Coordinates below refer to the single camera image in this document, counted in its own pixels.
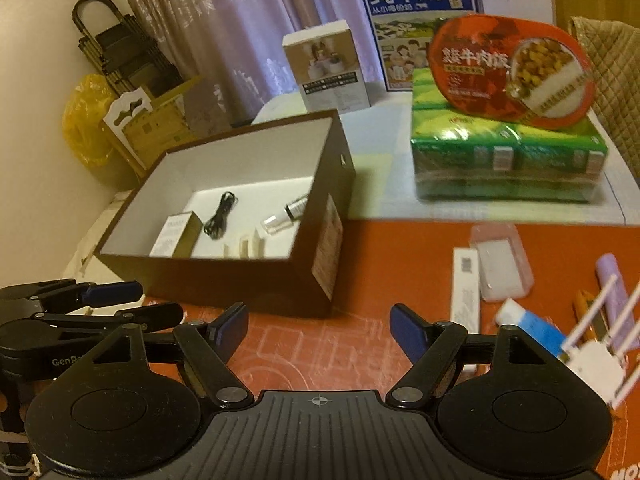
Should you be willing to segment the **long narrow white box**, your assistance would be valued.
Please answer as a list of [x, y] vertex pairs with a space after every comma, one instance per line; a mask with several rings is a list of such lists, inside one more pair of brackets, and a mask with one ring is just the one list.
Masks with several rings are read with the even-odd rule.
[[454, 248], [450, 321], [462, 325], [469, 334], [480, 332], [480, 264], [473, 248]]

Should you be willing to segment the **brown spray bottle white cap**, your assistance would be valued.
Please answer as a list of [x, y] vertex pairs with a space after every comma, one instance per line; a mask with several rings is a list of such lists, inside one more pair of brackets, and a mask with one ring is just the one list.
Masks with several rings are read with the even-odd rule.
[[269, 235], [290, 228], [303, 217], [307, 203], [307, 195], [292, 200], [292, 202], [285, 204], [281, 210], [262, 220], [262, 228]]

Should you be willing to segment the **yellow cardboard carton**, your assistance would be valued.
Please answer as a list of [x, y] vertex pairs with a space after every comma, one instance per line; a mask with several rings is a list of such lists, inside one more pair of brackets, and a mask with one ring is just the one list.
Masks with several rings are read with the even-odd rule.
[[140, 178], [165, 152], [228, 127], [212, 86], [200, 76], [157, 98], [144, 87], [125, 92], [103, 122], [107, 139]]

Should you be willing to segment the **white plastic clip bracket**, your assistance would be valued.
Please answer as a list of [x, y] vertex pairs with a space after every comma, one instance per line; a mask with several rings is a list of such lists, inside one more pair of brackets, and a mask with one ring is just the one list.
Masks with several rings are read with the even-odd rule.
[[222, 258], [224, 259], [241, 259], [241, 260], [257, 260], [265, 257], [266, 241], [254, 229], [238, 238], [235, 246], [224, 243], [222, 245]]

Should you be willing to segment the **clear plastic soap case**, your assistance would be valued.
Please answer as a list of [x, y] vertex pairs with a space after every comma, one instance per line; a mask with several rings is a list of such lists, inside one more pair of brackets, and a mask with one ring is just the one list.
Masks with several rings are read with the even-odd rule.
[[535, 280], [514, 224], [472, 226], [470, 247], [478, 253], [480, 296], [486, 302], [521, 299], [529, 294]]

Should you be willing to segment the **brown open storage box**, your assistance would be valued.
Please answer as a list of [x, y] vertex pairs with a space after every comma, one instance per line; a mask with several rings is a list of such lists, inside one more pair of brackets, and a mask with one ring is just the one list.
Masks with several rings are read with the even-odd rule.
[[[96, 246], [96, 258], [155, 298], [215, 308], [241, 301], [255, 312], [324, 318], [332, 308], [355, 168], [337, 112], [236, 129], [175, 148], [154, 164]], [[213, 218], [233, 204], [221, 237], [201, 233], [190, 258], [152, 258], [166, 219]], [[303, 217], [269, 235], [262, 220], [300, 196]], [[258, 229], [265, 257], [224, 259], [222, 245]]]

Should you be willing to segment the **white deodorant product box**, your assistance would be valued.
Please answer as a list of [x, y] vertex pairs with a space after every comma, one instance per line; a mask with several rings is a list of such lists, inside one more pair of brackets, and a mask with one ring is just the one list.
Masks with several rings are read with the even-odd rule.
[[203, 222], [194, 211], [169, 216], [151, 248], [152, 258], [190, 258]]

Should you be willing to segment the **purple cream tube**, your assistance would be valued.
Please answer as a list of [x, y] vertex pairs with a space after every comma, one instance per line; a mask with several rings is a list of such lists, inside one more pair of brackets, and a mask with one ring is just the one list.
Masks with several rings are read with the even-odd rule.
[[[597, 260], [596, 273], [601, 286], [604, 286], [611, 276], [616, 277], [616, 283], [610, 290], [610, 293], [606, 297], [604, 303], [608, 328], [612, 328], [617, 318], [623, 312], [625, 304], [629, 299], [629, 294], [622, 274], [620, 273], [618, 262], [615, 256], [610, 252], [604, 254]], [[612, 340], [612, 349], [614, 351], [617, 351], [618, 348], [620, 348], [628, 333], [634, 328], [635, 322], [636, 321], [634, 320], [634, 315], [632, 313], [626, 317], [622, 327]]]

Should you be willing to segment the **blue milk carton box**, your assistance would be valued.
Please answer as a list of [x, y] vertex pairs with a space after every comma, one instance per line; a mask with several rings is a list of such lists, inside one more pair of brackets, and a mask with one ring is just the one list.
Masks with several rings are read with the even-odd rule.
[[480, 0], [363, 0], [386, 90], [409, 91], [413, 72], [428, 66], [439, 26], [480, 12]]

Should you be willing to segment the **green drink carton pack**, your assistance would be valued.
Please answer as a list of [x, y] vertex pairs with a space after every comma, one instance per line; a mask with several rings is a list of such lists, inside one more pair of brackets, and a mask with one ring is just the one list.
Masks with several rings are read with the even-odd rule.
[[413, 72], [410, 144], [421, 200], [592, 200], [608, 146], [585, 117], [548, 131], [465, 115]]

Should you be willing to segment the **beige quilted cover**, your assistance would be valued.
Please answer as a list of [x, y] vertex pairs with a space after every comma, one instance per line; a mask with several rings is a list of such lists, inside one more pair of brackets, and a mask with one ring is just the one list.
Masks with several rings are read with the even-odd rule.
[[594, 112], [639, 180], [639, 29], [573, 16], [568, 30], [592, 64]]

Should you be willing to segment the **yellow plastic bag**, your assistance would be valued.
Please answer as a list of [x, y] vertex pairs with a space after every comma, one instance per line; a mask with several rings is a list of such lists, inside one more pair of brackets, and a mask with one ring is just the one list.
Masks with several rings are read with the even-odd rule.
[[100, 74], [88, 74], [72, 91], [62, 117], [62, 133], [67, 146], [89, 170], [105, 168], [115, 150], [106, 137], [103, 118], [116, 93]]

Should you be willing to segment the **black folding hand cart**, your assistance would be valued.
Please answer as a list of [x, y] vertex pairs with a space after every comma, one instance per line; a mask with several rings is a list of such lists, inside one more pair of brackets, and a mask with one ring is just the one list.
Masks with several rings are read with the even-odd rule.
[[[118, 23], [94, 36], [80, 17], [88, 3], [101, 3]], [[72, 20], [81, 37], [78, 48], [118, 95], [143, 88], [151, 98], [184, 83], [178, 68], [163, 54], [132, 14], [122, 14], [112, 0], [78, 0]]]

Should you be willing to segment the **orange utility knife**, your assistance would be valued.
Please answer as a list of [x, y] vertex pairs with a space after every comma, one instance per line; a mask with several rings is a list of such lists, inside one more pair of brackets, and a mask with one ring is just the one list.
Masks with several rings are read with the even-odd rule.
[[597, 310], [593, 310], [592, 306], [599, 300], [600, 294], [593, 295], [588, 290], [578, 290], [573, 302], [574, 313], [577, 321], [581, 323], [589, 313], [592, 317], [584, 326], [579, 341], [585, 344], [589, 341], [597, 341], [601, 347], [604, 347], [604, 338], [608, 334], [608, 324], [606, 324], [603, 314], [604, 301], [601, 301]]

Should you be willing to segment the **blue hand cream tube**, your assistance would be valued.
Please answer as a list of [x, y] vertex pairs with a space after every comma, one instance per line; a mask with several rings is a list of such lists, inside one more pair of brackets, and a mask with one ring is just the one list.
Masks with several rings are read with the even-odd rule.
[[555, 325], [526, 310], [515, 300], [507, 299], [497, 311], [494, 320], [498, 326], [518, 326], [551, 354], [557, 358], [561, 356], [564, 334]]

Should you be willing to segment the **white beige product box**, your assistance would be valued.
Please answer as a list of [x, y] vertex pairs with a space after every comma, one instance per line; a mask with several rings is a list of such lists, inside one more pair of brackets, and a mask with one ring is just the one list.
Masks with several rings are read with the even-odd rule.
[[370, 106], [352, 31], [345, 20], [291, 32], [282, 47], [309, 113]]

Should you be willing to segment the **red beef rice meal box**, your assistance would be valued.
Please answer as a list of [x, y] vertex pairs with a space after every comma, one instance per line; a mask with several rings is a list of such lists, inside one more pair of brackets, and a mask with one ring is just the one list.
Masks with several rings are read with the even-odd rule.
[[428, 67], [460, 112], [560, 130], [590, 109], [596, 84], [577, 40], [546, 23], [470, 14], [439, 26]]

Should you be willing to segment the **white four-antenna wifi router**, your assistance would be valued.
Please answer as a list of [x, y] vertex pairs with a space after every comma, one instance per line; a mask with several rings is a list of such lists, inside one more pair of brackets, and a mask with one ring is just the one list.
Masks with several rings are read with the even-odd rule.
[[[592, 306], [597, 310], [601, 301], [605, 302], [610, 290], [616, 283], [616, 277], [611, 276], [599, 292], [600, 297]], [[589, 341], [578, 346], [578, 340], [582, 334], [584, 326], [592, 317], [589, 313], [586, 318], [577, 323], [572, 331], [562, 342], [562, 353], [565, 358], [565, 365], [587, 384], [603, 402], [612, 410], [618, 410], [626, 397], [629, 396], [636, 383], [639, 381], [639, 360], [631, 372], [628, 372], [627, 351], [631, 343], [638, 339], [639, 322], [634, 323], [634, 328], [628, 333], [624, 342], [617, 351], [612, 349], [612, 340], [622, 327], [626, 317], [632, 313], [639, 301], [639, 285], [629, 296], [623, 312], [617, 318], [612, 328], [604, 338], [604, 347], [597, 341]]]

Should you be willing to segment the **pink sheer curtain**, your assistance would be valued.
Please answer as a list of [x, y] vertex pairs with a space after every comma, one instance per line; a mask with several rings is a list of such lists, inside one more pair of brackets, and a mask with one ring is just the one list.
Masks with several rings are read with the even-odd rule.
[[362, 0], [128, 0], [181, 73], [212, 86], [221, 114], [249, 122], [275, 96], [296, 90], [282, 49], [290, 32], [345, 20], [366, 81], [382, 78]]

